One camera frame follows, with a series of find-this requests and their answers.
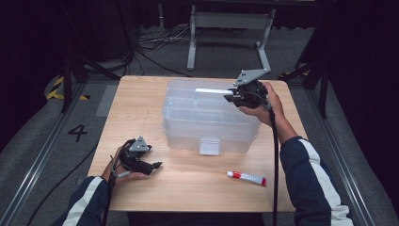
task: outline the aluminum rail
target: aluminum rail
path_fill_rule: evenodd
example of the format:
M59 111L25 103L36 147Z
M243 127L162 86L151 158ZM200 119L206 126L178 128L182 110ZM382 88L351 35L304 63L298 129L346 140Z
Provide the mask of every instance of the aluminum rail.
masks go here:
M27 198L29 197L30 192L32 191L35 183L38 181L39 176L44 169L44 166L50 157L50 154L52 153L56 142L59 137L59 133L64 126L65 122L67 121L68 117L70 116L73 107L79 100L80 96L83 94L83 91L86 87L86 84L83 83L77 83L76 87L73 92L72 96L72 104L68 109L64 112L61 113L56 120L56 123L49 135L49 137L46 139L44 142L42 148L40 149L40 152L38 156L36 157L35 161L33 162L32 167L30 170L27 172L27 174L24 177L23 182L20 185L20 188L18 189L17 193L15 194L14 198L12 199L11 203L9 204L6 212L0 219L0 225L13 225L16 217L18 217L19 213L21 212L21 209L24 206L24 203L26 202Z
M334 160L335 165L337 166L341 178L343 179L343 184L346 188L346 192L348 193L349 198L353 203L355 211L359 217L360 224L365 226L369 225L374 226L375 223L370 214L370 211L368 210L364 202L364 199L360 194L356 178L353 175L351 169L348 167L348 165L345 162L340 146L338 145L338 142L334 136L334 133L331 130L328 121L322 118L318 110L318 99L316 97L316 94L314 93L313 90L306 90L306 94L311 101L312 109L315 111L317 115L317 120L319 121L324 133L326 134L328 144L332 150L331 152L332 158Z

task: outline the plastic storage box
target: plastic storage box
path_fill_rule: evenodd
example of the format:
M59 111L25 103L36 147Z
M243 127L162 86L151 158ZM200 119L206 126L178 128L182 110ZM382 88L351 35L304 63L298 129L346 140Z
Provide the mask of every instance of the plastic storage box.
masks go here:
M163 108L169 148L211 155L247 152L260 122L226 101L223 96L231 88L228 82L170 81Z

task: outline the metal stand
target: metal stand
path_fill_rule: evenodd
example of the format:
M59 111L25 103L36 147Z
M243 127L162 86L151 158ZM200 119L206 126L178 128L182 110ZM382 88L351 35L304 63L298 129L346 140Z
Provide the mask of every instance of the metal stand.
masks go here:
M126 23L122 14L120 2L117 1L116 4L118 7L118 14L120 16L120 23L122 25L124 38L126 40L129 49L129 53L124 62L124 65L128 65L133 59L133 48L130 42L129 33L126 28ZM65 112L72 102L72 74L74 75L78 83L86 83L88 81L88 72L85 69L84 65L89 65L95 71L102 73L113 80L120 80L120 76L110 72L108 69L102 67L93 60L77 54L77 51L74 51L75 46L73 46L73 44L69 40L66 40L63 37L62 39L64 41L64 46L66 47L67 50L67 56L66 59L64 60L63 71L62 71L64 76L64 105L62 107L61 112Z
M196 59L196 27L244 28L262 29L263 38L256 42L256 46L264 69L270 72L264 47L270 33L276 11L270 10L269 14L244 14L244 13L217 13L198 12L196 6L191 8L190 20L190 47L188 50L187 70L193 71Z

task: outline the table top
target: table top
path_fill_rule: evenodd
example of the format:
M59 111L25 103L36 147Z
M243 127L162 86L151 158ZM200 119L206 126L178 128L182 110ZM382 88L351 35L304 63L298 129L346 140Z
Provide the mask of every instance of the table top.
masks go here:
M177 77L124 76L120 80L88 175L101 175L110 154L127 139L143 136L152 149L141 160L163 162L144 180L114 189L110 210L179 212L272 212L274 143L272 130L261 124L246 153L200 155L168 147L162 108L168 82ZM233 82L234 79L181 78ZM281 98L287 119L306 137L294 101L282 81L269 81ZM264 175L267 187L228 177L228 170ZM279 165L279 211L295 211Z

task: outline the red and white tube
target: red and white tube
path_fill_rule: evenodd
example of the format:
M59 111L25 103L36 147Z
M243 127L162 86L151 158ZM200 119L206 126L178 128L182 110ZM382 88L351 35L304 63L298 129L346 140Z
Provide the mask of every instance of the red and white tube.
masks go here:
M246 180L261 186L266 186L266 178L264 176L252 175L239 171L227 171L227 175L235 179Z

